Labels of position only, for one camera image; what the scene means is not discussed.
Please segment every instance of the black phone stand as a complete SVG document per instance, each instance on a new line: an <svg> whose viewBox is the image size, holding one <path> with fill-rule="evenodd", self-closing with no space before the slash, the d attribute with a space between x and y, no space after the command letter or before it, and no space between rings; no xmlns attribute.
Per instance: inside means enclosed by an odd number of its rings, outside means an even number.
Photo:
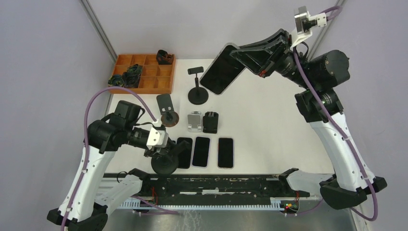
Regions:
<svg viewBox="0 0 408 231"><path fill-rule="evenodd" d="M160 114L162 115L162 124L168 128L175 126L179 122L179 115L174 111L170 94L158 95L156 99Z"/></svg>
<svg viewBox="0 0 408 231"><path fill-rule="evenodd" d="M198 73L204 72L202 66L190 68L187 70L189 75L195 74L195 88L189 91L189 101L194 105L201 105L208 100L208 92L205 88L198 86Z"/></svg>

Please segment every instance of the red wire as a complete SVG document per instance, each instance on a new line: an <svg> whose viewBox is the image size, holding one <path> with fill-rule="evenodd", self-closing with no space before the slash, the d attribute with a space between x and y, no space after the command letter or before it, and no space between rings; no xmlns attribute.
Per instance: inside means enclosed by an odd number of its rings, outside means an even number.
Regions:
<svg viewBox="0 0 408 231"><path fill-rule="evenodd" d="M295 200L295 204L299 203L299 199L300 199L300 193L299 191L296 191L296 200Z"/></svg>
<svg viewBox="0 0 408 231"><path fill-rule="evenodd" d="M154 192L154 195L156 195L156 205L159 203L159 196L157 195L156 192Z"/></svg>
<svg viewBox="0 0 408 231"><path fill-rule="evenodd" d="M152 197L153 197L153 199L154 199L154 204L155 205L157 205L157 194L156 194L156 192L154 191L154 187L152 187Z"/></svg>

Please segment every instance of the phone stand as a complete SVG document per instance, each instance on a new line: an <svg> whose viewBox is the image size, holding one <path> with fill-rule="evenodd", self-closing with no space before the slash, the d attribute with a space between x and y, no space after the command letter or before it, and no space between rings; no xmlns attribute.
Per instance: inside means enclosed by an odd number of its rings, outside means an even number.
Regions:
<svg viewBox="0 0 408 231"><path fill-rule="evenodd" d="M189 91L189 101L194 105L201 105L208 100L208 92L205 88L198 86L198 73L204 72L204 68L202 66L190 68L187 70L189 75L195 74L195 88Z"/></svg>
<svg viewBox="0 0 408 231"><path fill-rule="evenodd" d="M175 126L179 122L179 115L174 111L170 94L162 94L156 97L162 115L162 124L168 128Z"/></svg>
<svg viewBox="0 0 408 231"><path fill-rule="evenodd" d="M201 132L203 130L203 124L201 119L201 112L191 112L187 115L189 132Z"/></svg>

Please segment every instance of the telescopic phone holder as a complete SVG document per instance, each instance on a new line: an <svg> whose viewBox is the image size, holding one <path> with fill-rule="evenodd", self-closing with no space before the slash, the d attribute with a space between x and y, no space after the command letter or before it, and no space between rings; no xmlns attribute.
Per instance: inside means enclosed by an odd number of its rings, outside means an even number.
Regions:
<svg viewBox="0 0 408 231"><path fill-rule="evenodd" d="M208 100L208 92L205 88L198 85L198 73L204 72L202 66L190 68L187 70L189 75L195 74L195 88L189 91L189 101L194 105L201 105Z"/></svg>

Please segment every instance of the wooden organizer tray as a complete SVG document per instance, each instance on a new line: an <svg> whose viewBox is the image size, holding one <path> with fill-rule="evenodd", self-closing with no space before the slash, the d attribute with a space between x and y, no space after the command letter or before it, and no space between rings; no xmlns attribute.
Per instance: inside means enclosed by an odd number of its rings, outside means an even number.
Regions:
<svg viewBox="0 0 408 231"><path fill-rule="evenodd" d="M139 86L129 88L137 94L170 94L173 90L174 68L173 64L159 65L155 54L120 54L117 58L112 75L123 74L130 66L139 64L143 66ZM129 94L123 90L110 90L112 94Z"/></svg>

